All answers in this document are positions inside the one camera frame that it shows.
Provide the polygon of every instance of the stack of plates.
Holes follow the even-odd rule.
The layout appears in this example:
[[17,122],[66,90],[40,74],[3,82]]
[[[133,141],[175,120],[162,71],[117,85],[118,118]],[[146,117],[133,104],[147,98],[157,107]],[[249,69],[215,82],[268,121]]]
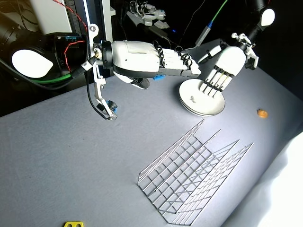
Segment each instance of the stack of plates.
[[200,91],[202,80],[189,79],[184,81],[179,89],[182,105],[191,113],[198,116],[214,116],[225,108],[225,99],[221,94],[212,98]]

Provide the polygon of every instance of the table surface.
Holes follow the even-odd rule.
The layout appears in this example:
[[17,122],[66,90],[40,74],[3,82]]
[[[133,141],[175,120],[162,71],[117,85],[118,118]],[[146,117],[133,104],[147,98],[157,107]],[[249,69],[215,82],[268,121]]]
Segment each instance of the table surface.
[[[201,68],[203,75],[213,61]],[[0,226],[62,227],[73,220],[87,227],[169,226],[136,183],[147,165],[202,120],[179,101],[184,80],[151,80],[144,91],[109,78],[103,95],[119,106],[116,121],[93,111],[85,87],[0,118]],[[259,68],[243,69],[224,97],[225,109],[205,119],[198,137],[206,141],[222,129],[214,147],[236,139],[238,149],[254,146],[194,227],[222,225],[303,121],[303,103]],[[268,119],[257,116],[259,108]]]

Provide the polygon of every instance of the wire rack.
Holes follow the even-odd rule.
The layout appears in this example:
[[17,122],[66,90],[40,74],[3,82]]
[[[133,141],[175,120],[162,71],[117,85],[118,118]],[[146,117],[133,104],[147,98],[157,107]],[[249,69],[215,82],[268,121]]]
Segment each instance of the wire rack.
[[199,122],[138,178],[138,185],[170,224],[190,226],[253,143],[230,152],[239,140],[211,152],[196,136]]

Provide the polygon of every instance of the wire basket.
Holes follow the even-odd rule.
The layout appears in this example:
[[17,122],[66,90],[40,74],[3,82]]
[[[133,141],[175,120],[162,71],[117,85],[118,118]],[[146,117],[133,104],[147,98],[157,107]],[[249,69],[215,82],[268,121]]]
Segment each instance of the wire basket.
[[239,140],[211,152],[196,136],[199,122],[138,178],[138,185],[170,224],[190,226],[253,143],[231,154]]

